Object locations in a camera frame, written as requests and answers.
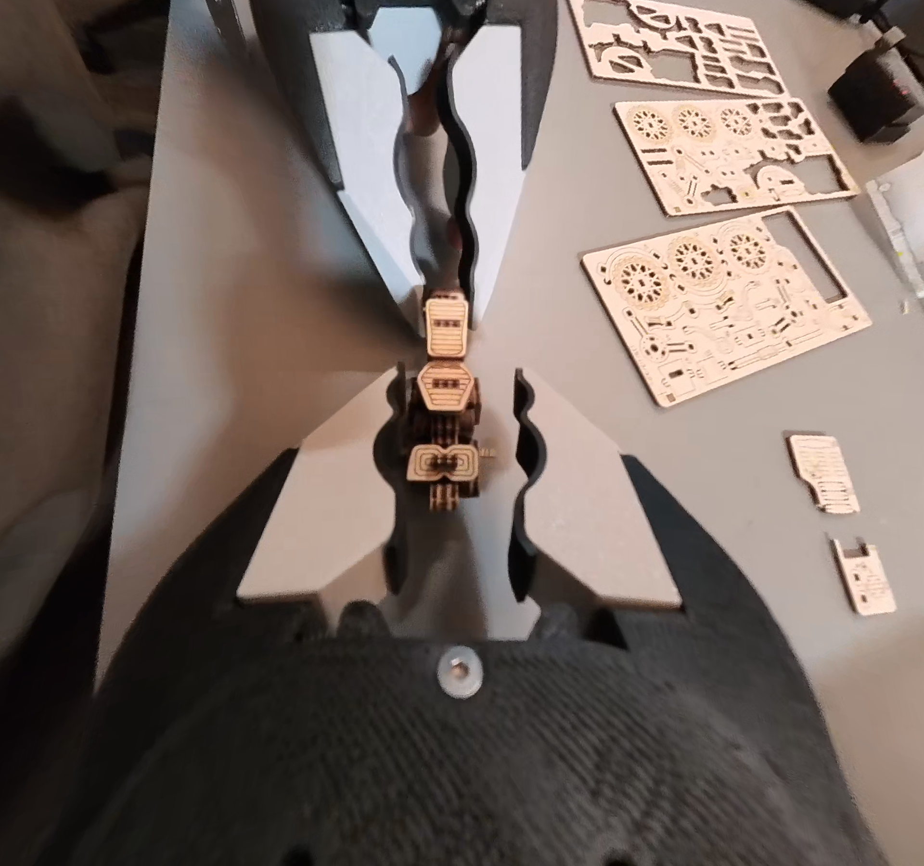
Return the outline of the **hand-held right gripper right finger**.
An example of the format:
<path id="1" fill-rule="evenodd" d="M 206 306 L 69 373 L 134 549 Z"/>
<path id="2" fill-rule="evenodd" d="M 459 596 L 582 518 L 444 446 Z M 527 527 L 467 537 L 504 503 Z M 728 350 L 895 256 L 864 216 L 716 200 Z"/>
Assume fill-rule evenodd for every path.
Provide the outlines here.
<path id="1" fill-rule="evenodd" d="M 514 373 L 515 602 L 564 606 L 581 628 L 604 612 L 677 614 L 683 598 L 619 445 L 531 368 Z"/>

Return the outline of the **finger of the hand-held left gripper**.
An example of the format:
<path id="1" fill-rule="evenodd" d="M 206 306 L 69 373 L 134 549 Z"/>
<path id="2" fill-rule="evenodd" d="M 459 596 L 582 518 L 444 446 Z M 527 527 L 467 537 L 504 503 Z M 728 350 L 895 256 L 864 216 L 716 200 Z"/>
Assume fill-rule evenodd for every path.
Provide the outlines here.
<path id="1" fill-rule="evenodd" d="M 393 57 L 383 58 L 354 30 L 314 32 L 310 46 L 339 166 L 337 197 L 399 311 L 421 336 L 424 278 L 413 253 L 403 74 Z"/>
<path id="2" fill-rule="evenodd" d="M 458 166 L 458 281 L 473 330 L 489 306 L 525 179 L 520 71 L 520 29 L 484 24 L 453 52 L 441 90 Z"/>

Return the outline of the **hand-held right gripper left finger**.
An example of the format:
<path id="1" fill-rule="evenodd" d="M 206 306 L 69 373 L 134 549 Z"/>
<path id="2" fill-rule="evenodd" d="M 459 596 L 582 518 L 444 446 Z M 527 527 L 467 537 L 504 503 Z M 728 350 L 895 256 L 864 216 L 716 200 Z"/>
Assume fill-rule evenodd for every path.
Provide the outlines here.
<path id="1" fill-rule="evenodd" d="M 395 417 L 388 391 L 400 374 L 381 374 L 302 440 L 237 585 L 240 603 L 307 603 L 336 627 L 348 605 L 385 598 L 397 497 L 374 446 Z"/>

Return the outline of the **wooden puzzle model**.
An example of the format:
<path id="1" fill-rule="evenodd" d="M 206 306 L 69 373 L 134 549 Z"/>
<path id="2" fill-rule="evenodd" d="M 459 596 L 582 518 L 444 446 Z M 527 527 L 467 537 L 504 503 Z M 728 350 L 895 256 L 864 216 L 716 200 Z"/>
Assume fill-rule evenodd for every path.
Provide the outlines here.
<path id="1" fill-rule="evenodd" d="M 435 290 L 423 305 L 426 360 L 409 377 L 401 430 L 407 483 L 427 488 L 433 513 L 456 511 L 479 495 L 476 430 L 479 378 L 468 368 L 469 301 L 462 289 Z"/>

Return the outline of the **grey desk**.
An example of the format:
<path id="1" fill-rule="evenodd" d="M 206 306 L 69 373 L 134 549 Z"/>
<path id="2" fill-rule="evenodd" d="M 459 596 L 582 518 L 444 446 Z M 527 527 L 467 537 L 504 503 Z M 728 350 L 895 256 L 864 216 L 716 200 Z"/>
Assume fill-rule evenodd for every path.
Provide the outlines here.
<path id="1" fill-rule="evenodd" d="M 653 403 L 581 255 L 695 225 L 667 220 L 561 5 L 555 69 L 514 233 L 470 359 L 493 445 L 482 495 L 401 610 L 406 631 L 525 634 L 506 586 L 522 474 L 514 369 L 531 368 L 637 456 L 730 554 L 809 673 L 843 767 L 893 864 L 922 864 L 922 309 L 863 197 L 799 208 L 872 327 L 671 410 Z M 260 62 L 246 76 L 203 0 L 172 0 L 128 415 L 103 607 L 101 675 L 159 579 L 285 448 L 414 338 L 291 136 Z M 816 509 L 787 433 L 840 444 L 860 513 Z M 875 545 L 892 615 L 850 606 L 829 537 Z"/>

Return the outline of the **person's left hand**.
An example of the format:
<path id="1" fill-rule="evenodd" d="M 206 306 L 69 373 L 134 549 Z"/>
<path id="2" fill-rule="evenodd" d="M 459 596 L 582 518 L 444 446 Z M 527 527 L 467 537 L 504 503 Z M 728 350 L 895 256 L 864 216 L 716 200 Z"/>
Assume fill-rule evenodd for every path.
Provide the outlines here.
<path id="1" fill-rule="evenodd" d="M 438 93 L 445 80 L 446 67 L 456 51 L 460 35 L 451 29 L 444 29 L 437 46 L 433 63 L 422 85 L 408 97 L 409 118 L 405 133 L 408 136 L 429 138 L 440 126 Z"/>

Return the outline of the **wooden puzzle sheet many cutouts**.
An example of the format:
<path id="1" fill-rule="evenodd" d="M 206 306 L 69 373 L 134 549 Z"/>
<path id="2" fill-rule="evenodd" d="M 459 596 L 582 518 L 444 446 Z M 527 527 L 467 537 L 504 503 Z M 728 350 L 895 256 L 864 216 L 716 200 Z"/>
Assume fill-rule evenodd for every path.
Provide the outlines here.
<path id="1" fill-rule="evenodd" d="M 566 2 L 592 78 L 723 95 L 788 93 L 747 17 L 653 0 Z"/>

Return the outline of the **wooden puzzle sheet with gears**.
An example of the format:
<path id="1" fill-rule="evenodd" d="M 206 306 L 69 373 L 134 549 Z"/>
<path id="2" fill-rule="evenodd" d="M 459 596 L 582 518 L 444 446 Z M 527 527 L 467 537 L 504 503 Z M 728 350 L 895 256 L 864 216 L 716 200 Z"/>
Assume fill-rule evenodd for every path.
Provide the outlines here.
<path id="1" fill-rule="evenodd" d="M 860 188 L 802 100 L 623 101 L 614 114 L 665 214 L 851 199 Z"/>

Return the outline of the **wooden puzzle sheet notched corner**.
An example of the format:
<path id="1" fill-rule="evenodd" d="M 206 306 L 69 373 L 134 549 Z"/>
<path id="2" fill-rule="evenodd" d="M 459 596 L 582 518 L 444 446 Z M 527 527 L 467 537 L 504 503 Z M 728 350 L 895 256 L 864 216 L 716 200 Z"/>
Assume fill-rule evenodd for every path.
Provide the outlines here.
<path id="1" fill-rule="evenodd" d="M 664 409 L 872 326 L 790 206 L 591 251 L 581 266 Z"/>

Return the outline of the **small wooden puzzle piece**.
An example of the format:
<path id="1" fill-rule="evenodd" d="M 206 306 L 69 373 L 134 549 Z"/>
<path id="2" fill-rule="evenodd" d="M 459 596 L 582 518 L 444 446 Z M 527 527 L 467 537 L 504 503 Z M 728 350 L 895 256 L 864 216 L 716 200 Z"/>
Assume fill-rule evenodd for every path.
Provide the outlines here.
<path id="1" fill-rule="evenodd" d="M 825 433 L 787 433 L 784 437 L 794 473 L 814 505 L 829 515 L 860 513 L 860 503 L 836 438 Z"/>

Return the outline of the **tiny wooden puzzle piece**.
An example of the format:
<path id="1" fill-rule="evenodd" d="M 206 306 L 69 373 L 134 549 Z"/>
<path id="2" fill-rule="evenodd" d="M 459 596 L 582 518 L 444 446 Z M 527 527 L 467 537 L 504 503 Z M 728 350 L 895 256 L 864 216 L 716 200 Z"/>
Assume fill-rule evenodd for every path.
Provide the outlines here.
<path id="1" fill-rule="evenodd" d="M 829 537 L 829 546 L 853 611 L 862 618 L 894 614 L 895 595 L 877 547 L 857 539 L 848 548 L 835 537 Z"/>

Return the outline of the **person's olive clothing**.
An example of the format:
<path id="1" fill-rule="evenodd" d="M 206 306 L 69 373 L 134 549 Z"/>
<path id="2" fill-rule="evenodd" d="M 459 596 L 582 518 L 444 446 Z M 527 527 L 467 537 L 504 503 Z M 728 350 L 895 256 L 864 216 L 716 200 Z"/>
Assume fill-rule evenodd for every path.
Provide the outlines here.
<path id="1" fill-rule="evenodd" d="M 2 722 L 95 537 L 169 0 L 2 0 Z"/>

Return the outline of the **black box device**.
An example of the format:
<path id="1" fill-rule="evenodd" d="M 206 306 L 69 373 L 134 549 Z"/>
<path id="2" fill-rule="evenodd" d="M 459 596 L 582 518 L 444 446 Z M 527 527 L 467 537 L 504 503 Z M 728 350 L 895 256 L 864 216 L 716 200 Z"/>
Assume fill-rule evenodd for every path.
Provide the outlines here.
<path id="1" fill-rule="evenodd" d="M 829 86 L 828 96 L 863 144 L 892 144 L 923 115 L 922 72 L 899 27 L 883 30 Z"/>

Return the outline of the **illustrated instruction booklet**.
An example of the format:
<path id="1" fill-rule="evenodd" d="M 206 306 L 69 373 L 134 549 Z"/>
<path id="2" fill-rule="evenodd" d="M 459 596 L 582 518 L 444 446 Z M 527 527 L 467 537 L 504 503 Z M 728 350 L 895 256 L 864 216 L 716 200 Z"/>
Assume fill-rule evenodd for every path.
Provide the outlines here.
<path id="1" fill-rule="evenodd" d="M 864 184 L 880 229 L 884 232 L 889 256 L 895 272 L 911 292 L 919 305 L 923 304 L 922 263 L 918 262 L 914 248 L 908 239 L 907 230 L 890 207 L 886 195 L 891 184 L 872 179 Z"/>

